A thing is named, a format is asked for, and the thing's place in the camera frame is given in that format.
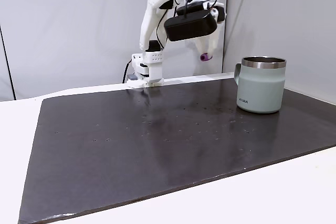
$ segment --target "mug handle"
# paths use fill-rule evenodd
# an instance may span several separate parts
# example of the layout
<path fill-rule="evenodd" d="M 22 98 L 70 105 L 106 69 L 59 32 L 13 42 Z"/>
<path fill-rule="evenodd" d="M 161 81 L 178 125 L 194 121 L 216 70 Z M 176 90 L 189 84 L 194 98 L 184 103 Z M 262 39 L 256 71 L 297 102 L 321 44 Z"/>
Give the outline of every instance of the mug handle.
<path fill-rule="evenodd" d="M 237 83 L 237 85 L 238 85 L 238 82 L 239 82 L 239 75 L 240 75 L 240 70 L 241 70 L 241 68 L 242 68 L 242 64 L 241 63 L 237 63 L 236 64 L 236 67 L 235 67 L 235 81 L 236 81 L 236 83 Z"/>

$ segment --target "light blue mug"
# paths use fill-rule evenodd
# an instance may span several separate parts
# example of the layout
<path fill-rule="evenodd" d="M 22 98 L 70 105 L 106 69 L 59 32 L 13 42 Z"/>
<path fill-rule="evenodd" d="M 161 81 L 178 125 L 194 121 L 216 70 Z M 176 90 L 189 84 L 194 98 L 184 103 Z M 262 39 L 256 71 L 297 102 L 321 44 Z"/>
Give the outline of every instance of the light blue mug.
<path fill-rule="evenodd" d="M 280 110 L 285 87 L 286 60 L 266 56 L 245 57 L 235 68 L 237 105 L 255 113 Z"/>

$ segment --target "dark table surface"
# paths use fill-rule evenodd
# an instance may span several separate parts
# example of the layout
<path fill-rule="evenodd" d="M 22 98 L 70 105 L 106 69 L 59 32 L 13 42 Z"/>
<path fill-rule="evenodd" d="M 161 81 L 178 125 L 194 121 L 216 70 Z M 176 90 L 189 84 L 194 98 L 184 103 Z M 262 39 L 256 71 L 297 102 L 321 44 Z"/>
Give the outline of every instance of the dark table surface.
<path fill-rule="evenodd" d="M 336 106 L 285 90 L 236 106 L 232 79 L 43 101 L 19 223 L 126 205 L 336 146 Z"/>

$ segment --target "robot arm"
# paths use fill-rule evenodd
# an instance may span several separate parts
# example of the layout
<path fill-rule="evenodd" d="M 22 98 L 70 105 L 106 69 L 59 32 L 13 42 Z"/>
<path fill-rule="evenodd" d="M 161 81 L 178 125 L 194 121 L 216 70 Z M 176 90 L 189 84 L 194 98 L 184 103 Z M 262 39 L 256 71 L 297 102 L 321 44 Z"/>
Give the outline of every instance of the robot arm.
<path fill-rule="evenodd" d="M 135 73 L 127 81 L 128 86 L 139 88 L 163 84 L 163 49 L 168 39 L 177 41 L 195 38 L 201 61 L 210 60 L 217 47 L 219 32 L 226 16 L 224 4 L 214 1 L 148 0 L 140 34 L 140 49 L 143 53 L 132 55 Z M 176 9 L 176 4 L 183 2 L 183 6 Z M 174 17 L 167 19 L 167 12 L 174 6 Z M 155 29 L 157 40 L 150 40 Z"/>

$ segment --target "gray wall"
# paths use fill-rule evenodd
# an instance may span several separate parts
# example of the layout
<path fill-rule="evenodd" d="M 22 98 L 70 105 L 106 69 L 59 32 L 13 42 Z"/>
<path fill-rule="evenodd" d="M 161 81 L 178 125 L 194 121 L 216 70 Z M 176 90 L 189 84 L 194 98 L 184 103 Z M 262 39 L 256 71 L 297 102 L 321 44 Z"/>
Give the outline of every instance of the gray wall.
<path fill-rule="evenodd" d="M 146 4 L 147 0 L 0 0 L 17 97 L 120 83 L 131 55 L 140 52 Z M 164 77 L 221 72 L 223 41 L 224 30 L 209 62 L 200 62 L 190 41 L 167 45 Z"/>
<path fill-rule="evenodd" d="M 335 0 L 229 0 L 224 71 L 242 57 L 288 60 L 286 87 L 336 103 Z"/>
<path fill-rule="evenodd" d="M 14 97 L 12 87 L 10 85 L 4 48 L 0 37 L 0 102 L 10 101 L 13 99 Z"/>

